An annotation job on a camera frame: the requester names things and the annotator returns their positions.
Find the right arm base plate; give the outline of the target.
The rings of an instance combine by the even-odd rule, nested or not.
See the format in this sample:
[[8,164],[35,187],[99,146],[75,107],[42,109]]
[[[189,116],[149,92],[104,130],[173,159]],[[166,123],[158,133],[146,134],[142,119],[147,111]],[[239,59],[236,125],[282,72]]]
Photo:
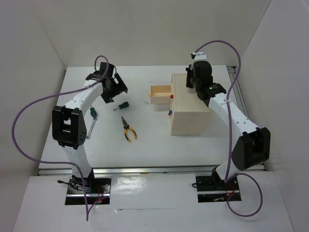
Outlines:
[[236,177],[229,182],[219,181],[215,184],[210,176],[196,176],[196,182],[191,185],[197,190],[199,203],[241,201],[239,184]]

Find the yellow black pliers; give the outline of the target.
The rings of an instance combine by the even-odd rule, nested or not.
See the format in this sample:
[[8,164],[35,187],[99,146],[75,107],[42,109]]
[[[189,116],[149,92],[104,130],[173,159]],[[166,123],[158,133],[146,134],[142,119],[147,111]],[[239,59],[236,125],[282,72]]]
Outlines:
[[122,120],[122,123],[123,123],[124,134],[125,134],[126,140],[127,140],[129,143],[131,143],[131,139],[130,139],[130,137],[129,137],[129,135],[128,135],[128,131],[132,132],[132,134],[134,135],[134,139],[137,140],[138,137],[137,137],[136,132],[133,130],[133,128],[130,127],[130,125],[127,123],[127,121],[126,121],[123,117],[121,117],[121,120]]

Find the beige small yellow-knob drawer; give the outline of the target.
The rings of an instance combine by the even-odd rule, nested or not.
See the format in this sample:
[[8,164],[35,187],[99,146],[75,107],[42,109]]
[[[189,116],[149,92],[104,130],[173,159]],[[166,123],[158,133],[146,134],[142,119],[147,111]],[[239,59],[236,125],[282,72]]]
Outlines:
[[170,104],[171,85],[150,87],[150,104]]

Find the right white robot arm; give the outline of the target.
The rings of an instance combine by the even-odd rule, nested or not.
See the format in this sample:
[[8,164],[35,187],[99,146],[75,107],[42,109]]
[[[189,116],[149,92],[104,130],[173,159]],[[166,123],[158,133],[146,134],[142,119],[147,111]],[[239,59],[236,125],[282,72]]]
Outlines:
[[186,86],[194,88],[197,97],[229,127],[228,160],[213,168],[205,182],[197,184],[206,190],[223,190],[237,174],[269,159],[270,131],[251,122],[229,99],[226,90],[213,81],[207,61],[196,61],[186,71]]

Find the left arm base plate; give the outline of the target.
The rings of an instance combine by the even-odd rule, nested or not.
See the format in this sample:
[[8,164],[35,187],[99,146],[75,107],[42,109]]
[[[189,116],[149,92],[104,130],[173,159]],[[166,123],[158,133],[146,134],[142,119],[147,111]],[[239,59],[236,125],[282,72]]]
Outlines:
[[[73,179],[69,181],[57,181],[59,184],[67,185],[67,193],[65,205],[84,205],[83,186],[74,184]],[[93,205],[96,201],[98,205],[110,204],[111,178],[95,178],[91,187],[86,186],[86,197],[89,205]]]

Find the green stubby screwdriver orange cap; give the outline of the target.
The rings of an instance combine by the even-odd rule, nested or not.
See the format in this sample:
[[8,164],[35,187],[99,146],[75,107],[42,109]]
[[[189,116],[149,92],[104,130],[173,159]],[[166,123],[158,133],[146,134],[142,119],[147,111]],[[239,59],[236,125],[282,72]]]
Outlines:
[[125,109],[125,108],[128,108],[129,107],[129,102],[123,102],[122,104],[118,105],[115,109],[115,110],[122,110],[122,109]]

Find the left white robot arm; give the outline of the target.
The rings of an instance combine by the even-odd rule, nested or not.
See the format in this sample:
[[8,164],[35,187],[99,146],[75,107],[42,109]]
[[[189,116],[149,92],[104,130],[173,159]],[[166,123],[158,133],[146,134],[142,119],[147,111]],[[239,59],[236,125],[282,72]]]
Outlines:
[[98,97],[111,103],[115,96],[127,91],[116,67],[101,62],[99,70],[88,75],[82,90],[66,104],[52,110],[52,137],[64,149],[72,163],[72,178],[85,193],[93,191],[95,180],[84,149],[87,139],[84,116]]

